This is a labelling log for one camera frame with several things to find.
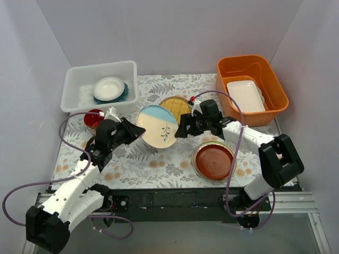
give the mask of brown plate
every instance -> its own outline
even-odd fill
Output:
[[[205,180],[224,182],[228,178],[233,156],[233,151],[226,144],[207,141],[200,144],[194,151],[193,168]]]

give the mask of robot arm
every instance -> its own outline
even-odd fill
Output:
[[[115,111],[109,109],[96,130],[96,136],[86,145],[85,150],[91,156],[88,169],[79,175],[88,164],[87,155],[83,153],[70,174],[74,178],[64,182],[40,207],[32,206],[27,211],[27,240],[52,253],[59,253],[72,230],[103,206],[105,190],[98,185],[91,187],[91,182],[112,159],[114,149],[121,144],[132,143],[145,131],[125,118],[119,119]],[[79,198],[89,187],[87,193]]]
[[[232,117],[223,117],[214,100],[194,101],[192,114],[181,115],[175,136],[187,138],[188,135],[211,131],[213,135],[237,143],[241,127]],[[231,207],[250,207],[260,197],[282,187],[304,171],[291,139],[285,134],[274,137],[244,127],[241,145],[259,156],[262,174],[229,201]]]

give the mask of table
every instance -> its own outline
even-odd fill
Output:
[[[215,74],[193,75],[149,75],[138,76],[139,102],[137,111],[124,114],[126,119],[135,122],[137,112],[150,104],[159,104],[170,96],[190,98],[199,92],[216,88]],[[220,101],[216,94],[202,96],[201,100],[214,99],[220,109]],[[271,135],[278,135],[276,121],[267,126],[254,129]],[[91,133],[83,123],[83,116],[72,117],[64,133],[65,139],[82,148],[91,137]],[[208,140],[219,140],[209,132],[198,137],[178,139],[167,149],[155,149],[138,139],[129,146],[115,149],[113,158],[94,183],[107,185],[112,189],[132,188],[208,188],[223,187],[225,183],[212,183],[199,177],[191,163],[195,148]],[[226,141],[233,150],[235,144]],[[61,144],[53,179],[65,178],[74,169],[81,152]],[[257,155],[241,148],[237,156],[237,168],[232,176],[231,187],[243,187],[260,174],[260,162]],[[52,190],[60,184],[53,184]]]

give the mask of decorative plate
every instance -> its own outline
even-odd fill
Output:
[[[142,108],[136,118],[136,125],[146,129],[141,138],[154,148],[167,148],[176,141],[178,130],[176,119],[167,109],[150,105]]]

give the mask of plate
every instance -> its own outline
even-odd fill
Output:
[[[193,153],[192,164],[199,176],[210,182],[227,180],[234,153],[230,147],[219,141],[200,144]]]
[[[187,99],[179,96],[168,97],[161,101],[159,105],[170,111],[179,124],[182,114],[188,114],[192,112],[191,107],[187,103]]]
[[[227,83],[227,90],[238,104],[243,113],[255,113],[265,111],[259,91],[252,80],[242,80]]]
[[[178,123],[171,112],[161,106],[142,108],[136,117],[136,126],[146,129],[141,138],[154,148],[168,148],[176,141]]]
[[[118,98],[124,90],[124,83],[120,78],[106,77],[100,79],[93,87],[92,93],[100,101],[111,101]]]
[[[95,98],[94,96],[93,96],[93,98],[94,98],[94,101],[97,102],[98,104],[116,103],[116,102],[124,102],[126,100],[128,94],[129,94],[128,85],[126,83],[124,83],[124,90],[123,90],[122,94],[115,99],[112,99],[110,101],[101,101],[101,100]]]

